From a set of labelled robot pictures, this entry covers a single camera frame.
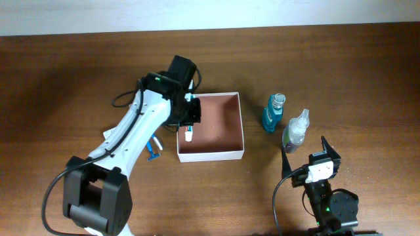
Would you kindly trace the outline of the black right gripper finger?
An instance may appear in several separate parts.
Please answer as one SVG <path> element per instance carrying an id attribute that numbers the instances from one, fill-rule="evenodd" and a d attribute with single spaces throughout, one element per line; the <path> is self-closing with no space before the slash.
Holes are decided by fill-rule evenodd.
<path id="1" fill-rule="evenodd" d="M 282 179 L 284 179 L 292 172 L 292 170 L 291 170 L 291 166 L 289 164 L 284 147 L 281 148 L 281 152 L 282 152 Z"/>
<path id="2" fill-rule="evenodd" d="M 325 136 L 321 136 L 321 142 L 322 142 L 323 150 L 328 154 L 328 156 L 331 159 L 338 159 L 339 158 L 339 154 L 328 143 Z"/>

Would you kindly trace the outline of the green toothpaste tube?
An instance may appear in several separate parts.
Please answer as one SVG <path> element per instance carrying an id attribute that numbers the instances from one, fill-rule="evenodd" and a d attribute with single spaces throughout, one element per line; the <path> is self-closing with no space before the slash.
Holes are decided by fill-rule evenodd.
<path id="1" fill-rule="evenodd" d="M 190 102 L 195 96 L 192 93 L 187 93 L 185 99 L 187 102 Z M 193 126 L 187 126 L 185 130 L 185 141 L 191 142 L 193 137 Z"/>

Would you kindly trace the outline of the blue disposable razor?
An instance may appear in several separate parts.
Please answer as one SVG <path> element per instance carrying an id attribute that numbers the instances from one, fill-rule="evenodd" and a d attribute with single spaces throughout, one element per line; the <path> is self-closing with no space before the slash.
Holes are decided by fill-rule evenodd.
<path id="1" fill-rule="evenodd" d="M 156 158 L 158 158 L 160 156 L 159 153 L 155 153 L 154 152 L 154 150 L 153 150 L 152 145 L 151 145 L 150 142 L 147 142 L 146 147 L 147 147 L 147 149 L 148 149 L 148 151 L 150 153 L 150 156 L 149 156 L 149 158 L 147 158 L 147 161 L 154 160 L 154 159 L 156 159 Z"/>

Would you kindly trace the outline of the white green packet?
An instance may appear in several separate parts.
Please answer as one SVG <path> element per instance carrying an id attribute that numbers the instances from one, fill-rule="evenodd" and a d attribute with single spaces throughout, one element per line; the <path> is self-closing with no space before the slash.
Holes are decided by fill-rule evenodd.
<path id="1" fill-rule="evenodd" d="M 105 130 L 102 135 L 105 140 L 113 140 L 114 139 L 114 131 L 116 130 L 116 127 Z"/>

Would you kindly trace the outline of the blue white toothbrush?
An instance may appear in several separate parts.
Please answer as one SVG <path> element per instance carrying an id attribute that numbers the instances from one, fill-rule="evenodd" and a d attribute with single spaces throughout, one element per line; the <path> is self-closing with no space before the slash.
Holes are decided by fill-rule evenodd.
<path id="1" fill-rule="evenodd" d="M 157 136 L 155 134 L 152 135 L 152 139 L 154 140 L 154 142 L 155 142 L 156 146 L 159 148 L 159 150 L 163 151 L 163 145 L 159 141 L 159 139 L 157 138 Z"/>

